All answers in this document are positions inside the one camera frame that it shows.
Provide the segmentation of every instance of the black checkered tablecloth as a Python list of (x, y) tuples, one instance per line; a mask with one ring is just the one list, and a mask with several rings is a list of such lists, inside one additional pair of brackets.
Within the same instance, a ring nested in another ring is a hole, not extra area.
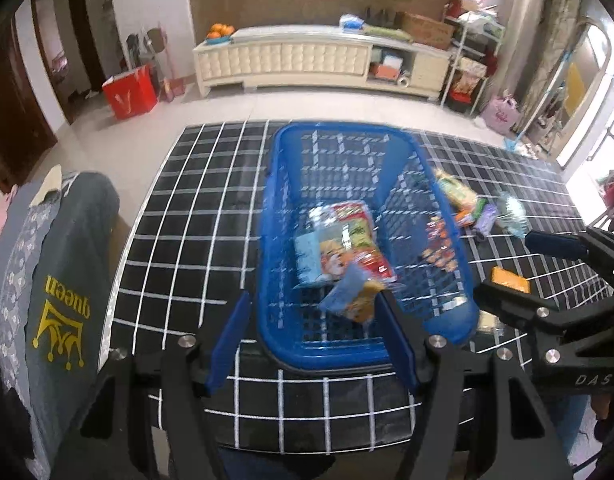
[[(212, 313), (238, 287), (256, 288), (258, 219), (268, 149), (283, 123), (190, 126), (167, 155), (120, 261), (112, 296), (111, 348), (151, 352), (212, 323)], [(584, 228), (558, 173), (549, 164), (478, 142), (411, 130), (432, 165), (494, 198), (519, 198), (532, 228), (555, 233)], [(527, 277), (533, 292), (559, 308), (574, 308), (610, 293), (585, 264), (531, 254), (521, 240), (494, 233), (476, 243), (462, 235), (475, 283), (501, 266)], [(206, 401), (220, 444), (267, 452), (371, 450), (408, 440), (414, 400), (393, 372), (309, 379), (264, 354), (251, 323), (227, 384)], [(479, 333), (474, 352), (507, 346), (530, 366), (524, 334), (505, 328)], [(152, 420), (162, 426), (155, 390)], [(465, 393), (462, 420), (471, 420)]]

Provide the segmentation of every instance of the bowl of oranges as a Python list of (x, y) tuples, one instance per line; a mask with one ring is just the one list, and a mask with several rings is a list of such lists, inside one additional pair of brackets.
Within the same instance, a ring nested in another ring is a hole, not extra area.
[(204, 40), (206, 44), (213, 45), (218, 43), (229, 43), (231, 35), (236, 31), (232, 25), (224, 23), (214, 23), (212, 28), (207, 33), (207, 38)]

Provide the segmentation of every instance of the white tufted cabinet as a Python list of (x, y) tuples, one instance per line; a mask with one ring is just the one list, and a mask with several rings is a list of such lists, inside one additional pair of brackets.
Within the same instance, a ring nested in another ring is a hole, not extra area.
[[(368, 80), (373, 46), (413, 52), (412, 83), (399, 87)], [(200, 93), (213, 86), (347, 86), (418, 94), (437, 99), (450, 54), (418, 44), (341, 32), (337, 27), (279, 26), (241, 29), (232, 43), (194, 49)]]

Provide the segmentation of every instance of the doorway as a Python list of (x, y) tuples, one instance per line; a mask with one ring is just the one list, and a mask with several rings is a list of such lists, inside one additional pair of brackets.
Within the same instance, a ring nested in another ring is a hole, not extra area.
[(105, 81), (85, 0), (32, 0), (32, 16), (47, 76), (71, 124)]
[(55, 143), (27, 78), (11, 20), (0, 34), (0, 190), (24, 184)]

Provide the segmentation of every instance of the red box on shelf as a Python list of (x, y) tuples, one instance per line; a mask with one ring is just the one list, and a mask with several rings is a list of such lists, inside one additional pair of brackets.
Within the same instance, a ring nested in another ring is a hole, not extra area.
[(158, 102), (147, 66), (109, 78), (103, 92), (118, 120), (145, 114)]

